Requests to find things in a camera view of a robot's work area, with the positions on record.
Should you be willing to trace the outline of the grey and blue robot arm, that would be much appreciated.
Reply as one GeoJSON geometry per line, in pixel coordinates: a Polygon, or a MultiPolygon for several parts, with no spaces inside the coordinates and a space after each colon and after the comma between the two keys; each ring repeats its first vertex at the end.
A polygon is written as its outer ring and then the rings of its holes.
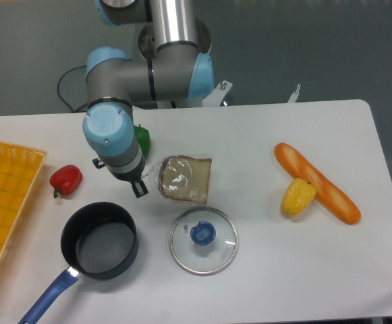
{"type": "Polygon", "coordinates": [[[200,52],[191,1],[96,1],[104,23],[151,22],[156,55],[134,61],[124,51],[101,47],[86,63],[87,143],[111,174],[147,194],[145,158],[134,131],[132,107],[140,103],[203,99],[214,90],[213,63],[200,52]]]}

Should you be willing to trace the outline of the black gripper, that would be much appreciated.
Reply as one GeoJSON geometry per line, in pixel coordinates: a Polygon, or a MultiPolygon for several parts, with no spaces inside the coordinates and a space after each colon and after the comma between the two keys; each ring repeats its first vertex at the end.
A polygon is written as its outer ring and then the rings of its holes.
{"type": "Polygon", "coordinates": [[[148,194],[145,183],[140,180],[145,166],[144,157],[136,157],[130,162],[121,158],[110,158],[103,161],[97,157],[92,162],[97,169],[106,167],[118,180],[131,182],[132,190],[137,198],[148,194]]]}

